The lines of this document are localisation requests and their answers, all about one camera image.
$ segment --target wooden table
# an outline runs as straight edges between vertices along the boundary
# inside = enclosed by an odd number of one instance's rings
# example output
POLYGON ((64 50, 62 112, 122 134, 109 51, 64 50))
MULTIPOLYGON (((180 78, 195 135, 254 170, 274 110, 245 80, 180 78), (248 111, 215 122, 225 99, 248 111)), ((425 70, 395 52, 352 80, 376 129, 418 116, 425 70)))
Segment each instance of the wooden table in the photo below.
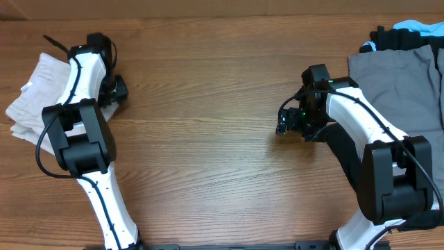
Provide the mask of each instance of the wooden table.
MULTIPOLYGON (((276 137, 280 104, 310 65, 348 75, 377 25, 442 15, 323 15, 0 23, 0 108, 20 94, 40 53, 100 31, 117 44, 129 100, 110 122, 117 178, 149 244, 259 244, 324 240, 358 208, 326 144, 276 137)), ((0 116, 0 249, 103 244, 75 181, 43 175, 35 147, 0 116)), ((54 157, 42 153, 51 171, 54 157)), ((444 228, 390 235, 394 249, 442 249, 444 228)))

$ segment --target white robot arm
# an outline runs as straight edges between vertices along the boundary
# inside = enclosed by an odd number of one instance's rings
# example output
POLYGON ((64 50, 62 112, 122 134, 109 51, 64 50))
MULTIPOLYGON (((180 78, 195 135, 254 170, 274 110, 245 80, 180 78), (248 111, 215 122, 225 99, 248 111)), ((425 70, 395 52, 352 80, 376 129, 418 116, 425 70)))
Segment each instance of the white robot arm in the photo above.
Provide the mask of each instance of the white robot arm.
MULTIPOLYGON (((328 245, 336 250, 373 249, 387 228, 395 228, 409 216, 430 210, 433 204, 429 183, 394 143, 393 137, 409 148, 432 176, 430 144, 424 137, 409 137, 384 119, 351 78, 330 79, 325 65, 309 67, 302 74, 302 81, 304 85, 294 97, 300 107, 284 109, 291 99, 281 106, 276 133, 297 131, 307 142, 329 142, 329 133, 333 131, 329 128, 334 127, 334 131, 343 132, 340 140, 354 142, 359 162, 359 166, 354 167, 360 169, 358 175, 348 177, 357 183, 354 189, 360 209, 345 226, 332 233, 328 245), (328 126, 328 122, 337 124, 328 126), (394 171, 395 168, 406 171, 394 171)), ((338 148, 343 145, 345 143, 329 142, 335 154, 346 150, 338 148)), ((353 156, 353 153, 351 149, 347 155, 353 156)), ((350 171, 349 164, 342 167, 345 173, 350 171)))
POLYGON ((103 231, 105 249, 136 249, 140 242, 139 232, 117 185, 114 139, 98 109, 99 102, 107 105, 125 99, 122 91, 124 96, 128 94, 121 78, 115 81, 112 77, 110 53, 111 42, 100 33, 88 35, 87 44, 71 48, 70 56, 75 57, 81 66, 80 77, 77 77, 77 62, 70 58, 71 73, 65 91, 58 99, 59 104, 46 107, 42 117, 48 126, 54 115, 59 116, 48 130, 52 147, 60 166, 77 178, 91 201, 103 231), (74 86, 69 105, 58 114, 74 86), (98 192, 86 179, 95 183, 98 192))

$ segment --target wood grain surface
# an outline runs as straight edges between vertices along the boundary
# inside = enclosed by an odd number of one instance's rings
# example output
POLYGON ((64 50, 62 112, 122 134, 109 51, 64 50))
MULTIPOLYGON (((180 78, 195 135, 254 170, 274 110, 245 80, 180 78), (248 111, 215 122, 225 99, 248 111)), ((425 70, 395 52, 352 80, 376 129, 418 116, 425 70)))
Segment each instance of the wood grain surface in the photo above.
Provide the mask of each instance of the wood grain surface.
POLYGON ((27 20, 444 13, 439 0, 7 0, 27 20))
MULTIPOLYGON (((129 100, 110 121, 117 179, 149 244, 259 244, 325 240, 358 208, 325 144, 275 136, 280 104, 310 65, 348 75, 377 25, 443 15, 323 15, 0 23, 0 108, 27 82, 41 52, 101 31, 117 44, 129 100)), ((0 116, 0 249, 103 244, 75 181, 47 177, 35 147, 0 116)), ((54 157, 42 153, 51 171, 54 157)), ((442 249, 444 228, 395 233, 394 249, 442 249)))

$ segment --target black mounting bracket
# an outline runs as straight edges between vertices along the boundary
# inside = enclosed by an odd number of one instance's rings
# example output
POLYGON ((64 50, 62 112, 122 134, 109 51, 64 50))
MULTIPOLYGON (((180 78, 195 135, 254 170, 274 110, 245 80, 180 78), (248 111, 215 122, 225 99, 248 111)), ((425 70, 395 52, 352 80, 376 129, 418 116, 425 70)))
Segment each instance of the black mounting bracket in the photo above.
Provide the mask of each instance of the black mounting bracket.
MULTIPOLYGON (((405 137, 402 143, 433 178, 430 143, 423 136, 405 137)), ((376 141, 364 149, 357 199, 364 216, 378 225, 430 210, 433 190, 398 144, 376 141), (405 174, 393 176, 393 163, 405 174)))
POLYGON ((358 84, 350 77, 331 79, 327 67, 322 65, 310 66, 302 73, 302 87, 296 93, 299 108, 282 109, 278 114, 277 134, 286 131, 301 133, 305 142, 327 142, 326 130, 328 122, 334 122, 326 111, 327 94, 310 93, 314 90, 336 90, 354 87, 358 84))
MULTIPOLYGON (((123 250, 340 250, 327 240, 298 241, 294 244, 254 244, 254 245, 221 245, 181 247, 177 244, 145 245, 123 250)), ((378 242, 374 250, 391 250, 390 242, 378 242)))
POLYGON ((48 129, 48 136, 59 166, 74 177, 100 170, 108 172, 108 165, 116 159, 117 150, 111 130, 100 111, 96 99, 79 103, 49 106, 43 109, 44 125, 56 116, 48 129), (86 133, 67 137, 65 131, 83 122, 86 133))

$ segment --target white cloth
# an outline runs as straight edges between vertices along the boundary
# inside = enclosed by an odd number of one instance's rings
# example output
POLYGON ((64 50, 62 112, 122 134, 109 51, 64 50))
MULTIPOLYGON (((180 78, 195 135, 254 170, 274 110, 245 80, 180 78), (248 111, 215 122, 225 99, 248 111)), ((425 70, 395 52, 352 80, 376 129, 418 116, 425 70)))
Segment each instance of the white cloth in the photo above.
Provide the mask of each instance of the white cloth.
MULTIPOLYGON (((6 109, 6 114, 16 124, 11 127, 12 135, 37 144, 43 131, 42 110, 56 104, 65 91, 71 66, 52 56, 41 53, 37 66, 29 82, 21 88, 22 94, 6 109)), ((119 107, 117 102, 101 108, 108 121, 119 107)), ((42 148, 54 154, 48 135, 45 135, 42 148)))

